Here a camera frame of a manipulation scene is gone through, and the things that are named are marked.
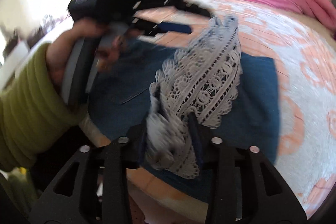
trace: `green sleeve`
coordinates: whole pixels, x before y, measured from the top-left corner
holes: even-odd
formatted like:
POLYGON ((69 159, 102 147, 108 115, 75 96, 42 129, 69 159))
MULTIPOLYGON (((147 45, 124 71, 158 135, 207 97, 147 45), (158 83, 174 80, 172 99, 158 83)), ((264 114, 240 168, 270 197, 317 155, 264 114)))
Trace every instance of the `green sleeve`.
POLYGON ((42 45, 18 79, 0 95, 0 169, 29 169, 36 155, 49 149, 85 116, 71 112, 49 79, 42 45))

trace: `white lace fabric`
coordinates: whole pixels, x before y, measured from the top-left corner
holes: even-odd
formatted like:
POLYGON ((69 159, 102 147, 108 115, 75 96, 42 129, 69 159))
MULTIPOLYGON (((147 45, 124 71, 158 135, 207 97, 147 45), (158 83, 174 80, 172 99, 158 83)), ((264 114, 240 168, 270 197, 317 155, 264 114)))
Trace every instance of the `white lace fabric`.
POLYGON ((153 168, 186 179, 199 175, 187 116, 193 111, 200 124, 221 125, 238 95, 240 58, 238 19, 227 16, 224 22, 211 19, 208 29, 163 63, 150 86, 146 159, 153 168))

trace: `ribbed green sweater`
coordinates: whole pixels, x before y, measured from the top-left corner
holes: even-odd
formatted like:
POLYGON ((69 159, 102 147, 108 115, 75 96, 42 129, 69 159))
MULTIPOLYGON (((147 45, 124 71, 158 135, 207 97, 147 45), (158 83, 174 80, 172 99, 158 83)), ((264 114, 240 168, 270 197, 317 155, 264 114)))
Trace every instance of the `ribbed green sweater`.
MULTIPOLYGON (((42 45, 11 87, 0 95, 0 169, 29 169, 36 155, 48 150, 71 126, 83 119, 86 109, 68 110, 55 91, 48 75, 42 45)), ((14 170, 0 183, 14 204, 27 215, 37 199, 36 191, 25 176, 14 170)))

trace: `black device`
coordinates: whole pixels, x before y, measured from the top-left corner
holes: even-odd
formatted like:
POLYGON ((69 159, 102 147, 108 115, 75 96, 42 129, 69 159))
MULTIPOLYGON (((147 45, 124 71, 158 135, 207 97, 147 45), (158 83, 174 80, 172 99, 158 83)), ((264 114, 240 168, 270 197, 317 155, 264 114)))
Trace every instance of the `black device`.
MULTIPOLYGON (((229 147, 189 114, 189 131, 202 154, 202 169, 214 172, 206 224, 304 224, 306 214, 294 193, 256 147, 229 147), (242 219, 236 221, 235 167, 240 168, 242 219)), ((109 146, 81 147, 67 162, 31 211, 31 224, 131 224, 126 168, 144 161, 146 119, 109 146), (104 175, 102 202, 97 176, 104 175)))
MULTIPOLYGON (((74 21, 84 17, 90 17, 100 23, 117 26, 114 35, 123 34, 128 28, 136 28, 144 31, 144 35, 155 36, 158 33, 166 33, 169 30, 191 33, 188 25, 172 24, 169 22, 150 22, 137 18, 134 14, 139 10, 174 6, 194 14, 211 17, 208 10, 195 4, 188 4, 183 0, 71 0, 68 9, 74 21)), ((87 101, 97 68, 95 66, 95 51, 99 45, 107 43, 110 46, 112 38, 106 37, 79 40, 70 55, 64 73, 61 96, 64 102, 75 107, 87 101)))

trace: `bed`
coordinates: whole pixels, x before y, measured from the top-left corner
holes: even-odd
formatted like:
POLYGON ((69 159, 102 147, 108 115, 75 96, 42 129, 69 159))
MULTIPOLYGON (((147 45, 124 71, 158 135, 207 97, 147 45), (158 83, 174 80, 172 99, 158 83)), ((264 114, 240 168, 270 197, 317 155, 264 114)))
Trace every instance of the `bed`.
MULTIPOLYGON (((243 0, 188 0, 211 8, 219 17, 239 18, 242 50, 275 60, 281 106, 281 135, 275 167, 291 187, 308 217, 320 207, 336 182, 336 42, 317 20, 243 0)), ((152 21, 191 24, 191 35, 169 32, 143 39, 167 47, 185 47, 207 20, 160 8, 140 12, 152 21)), ((90 121, 81 123, 97 146, 107 145, 90 121)), ((144 169, 128 170, 130 182, 160 204, 204 223, 207 204, 179 192, 144 169)))

